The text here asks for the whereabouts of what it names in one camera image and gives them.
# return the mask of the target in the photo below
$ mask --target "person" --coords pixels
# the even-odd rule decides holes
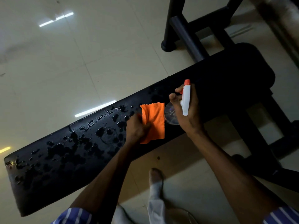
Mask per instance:
[[[175,89],[179,93],[183,85]],[[199,102],[195,85],[191,85],[190,106],[183,116],[181,96],[172,93],[169,99],[174,106],[181,128],[194,142],[213,170],[222,190],[240,223],[299,223],[299,213],[287,206],[254,177],[247,174],[205,132],[200,120]],[[53,224],[115,224],[132,223],[118,205],[118,196],[140,141],[146,136],[150,124],[143,125],[141,116],[133,115],[127,121],[126,142],[99,175],[80,193]],[[148,214],[151,224],[171,223],[163,200],[160,198],[163,178],[155,168],[150,170],[150,198]]]

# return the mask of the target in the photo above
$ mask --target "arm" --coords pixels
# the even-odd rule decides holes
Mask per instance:
[[[183,85],[176,89],[181,92]],[[191,85],[188,116],[182,115],[181,96],[169,95],[178,122],[207,160],[241,223],[262,223],[271,211],[285,204],[237,163],[206,134],[200,121],[195,85]]]
[[[119,193],[134,151],[144,137],[150,124],[142,125],[140,116],[133,115],[127,121],[126,142],[110,160],[99,175],[80,193],[71,208],[83,208],[101,218],[103,223],[111,223]]]

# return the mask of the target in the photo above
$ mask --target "blue striped shirt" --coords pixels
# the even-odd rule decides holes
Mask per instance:
[[[82,208],[69,208],[51,224],[99,224],[99,222]],[[299,224],[299,212],[292,207],[279,207],[265,218],[263,224]]]

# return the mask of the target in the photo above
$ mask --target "orange cloth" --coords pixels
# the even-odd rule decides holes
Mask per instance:
[[[151,122],[151,128],[147,137],[140,144],[147,144],[151,140],[165,138],[164,126],[164,103],[152,103],[150,105],[140,105],[142,108],[142,123]]]

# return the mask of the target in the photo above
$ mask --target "spray bottle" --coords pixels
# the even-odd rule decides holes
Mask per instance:
[[[181,92],[182,100],[180,102],[183,110],[183,115],[188,115],[189,103],[190,103],[190,94],[191,94],[191,84],[190,79],[186,79],[184,82],[184,88]],[[164,118],[171,125],[178,125],[178,119],[176,117],[176,112],[174,110],[174,106],[171,102],[169,102],[164,109]]]

